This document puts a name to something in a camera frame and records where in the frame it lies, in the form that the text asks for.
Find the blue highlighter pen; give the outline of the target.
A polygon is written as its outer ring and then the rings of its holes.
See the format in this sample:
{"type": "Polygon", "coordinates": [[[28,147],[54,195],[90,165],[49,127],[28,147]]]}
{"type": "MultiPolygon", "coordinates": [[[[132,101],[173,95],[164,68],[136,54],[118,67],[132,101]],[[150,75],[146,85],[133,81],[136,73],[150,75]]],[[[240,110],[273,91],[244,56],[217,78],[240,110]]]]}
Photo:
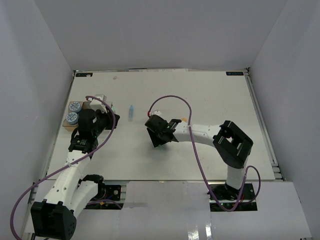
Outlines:
{"type": "Polygon", "coordinates": [[[128,110],[128,120],[132,121],[134,117],[134,107],[131,105],[128,110]]]}

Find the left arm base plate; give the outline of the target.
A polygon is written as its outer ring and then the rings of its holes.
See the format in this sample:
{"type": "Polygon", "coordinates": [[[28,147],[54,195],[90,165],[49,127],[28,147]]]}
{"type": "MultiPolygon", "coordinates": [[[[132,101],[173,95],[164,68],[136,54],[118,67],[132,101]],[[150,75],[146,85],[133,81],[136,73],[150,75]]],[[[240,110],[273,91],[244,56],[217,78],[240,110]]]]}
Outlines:
{"type": "Polygon", "coordinates": [[[97,194],[90,200],[93,201],[103,201],[103,200],[113,200],[119,201],[121,199],[122,186],[117,184],[98,184],[97,194]]]}

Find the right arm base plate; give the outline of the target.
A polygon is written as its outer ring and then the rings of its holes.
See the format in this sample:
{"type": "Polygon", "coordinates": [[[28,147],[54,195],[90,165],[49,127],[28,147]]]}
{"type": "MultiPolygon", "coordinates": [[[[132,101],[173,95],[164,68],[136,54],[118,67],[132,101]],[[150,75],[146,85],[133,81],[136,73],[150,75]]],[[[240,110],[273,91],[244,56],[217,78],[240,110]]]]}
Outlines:
{"type": "MultiPolygon", "coordinates": [[[[218,201],[224,206],[226,209],[231,209],[236,204],[236,200],[238,198],[237,191],[235,190],[227,190],[224,184],[211,184],[213,193],[217,197],[218,201]]],[[[211,212],[224,212],[223,209],[219,207],[216,203],[215,199],[209,195],[209,206],[211,212]]],[[[255,196],[255,190],[251,183],[246,183],[243,188],[243,192],[240,197],[239,204],[237,208],[234,210],[235,212],[256,212],[258,210],[256,200],[253,200],[255,196]]]]}

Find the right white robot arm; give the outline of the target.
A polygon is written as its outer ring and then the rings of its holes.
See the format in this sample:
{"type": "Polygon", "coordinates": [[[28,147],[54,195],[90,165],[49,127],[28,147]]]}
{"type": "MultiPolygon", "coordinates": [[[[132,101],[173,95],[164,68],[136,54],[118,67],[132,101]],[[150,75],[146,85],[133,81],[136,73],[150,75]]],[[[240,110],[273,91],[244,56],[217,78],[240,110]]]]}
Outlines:
{"type": "Polygon", "coordinates": [[[182,120],[172,119],[167,122],[154,114],[149,117],[145,126],[155,148],[170,142],[192,140],[214,147],[227,165],[226,195],[233,200],[243,195],[245,168],[254,143],[234,122],[226,120],[221,125],[189,126],[182,120]]]}

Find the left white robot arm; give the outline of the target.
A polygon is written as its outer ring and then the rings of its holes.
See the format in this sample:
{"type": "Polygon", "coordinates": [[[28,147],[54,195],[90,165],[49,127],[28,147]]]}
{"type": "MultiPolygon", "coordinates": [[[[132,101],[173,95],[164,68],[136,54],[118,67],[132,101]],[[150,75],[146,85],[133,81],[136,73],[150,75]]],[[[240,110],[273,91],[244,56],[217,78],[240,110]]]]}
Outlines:
{"type": "Polygon", "coordinates": [[[98,137],[105,130],[117,127],[120,116],[110,111],[85,109],[78,115],[78,126],[73,130],[68,147],[65,169],[41,202],[32,204],[30,213],[37,237],[69,240],[74,235],[77,217],[91,199],[105,196],[103,177],[84,176],[99,144],[98,137]]]}

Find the blue cleaning gel jar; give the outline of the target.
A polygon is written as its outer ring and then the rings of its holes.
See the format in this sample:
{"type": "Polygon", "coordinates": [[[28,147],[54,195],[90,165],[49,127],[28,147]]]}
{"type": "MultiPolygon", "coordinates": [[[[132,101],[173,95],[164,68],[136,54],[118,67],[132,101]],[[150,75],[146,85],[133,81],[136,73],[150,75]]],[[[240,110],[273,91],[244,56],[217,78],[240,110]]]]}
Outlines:
{"type": "Polygon", "coordinates": [[[82,105],[79,101],[72,101],[69,103],[68,110],[70,113],[79,113],[82,110],[82,105]]]}
{"type": "Polygon", "coordinates": [[[76,125],[78,123],[79,115],[76,112],[70,112],[66,115],[66,122],[69,125],[76,125]]]}

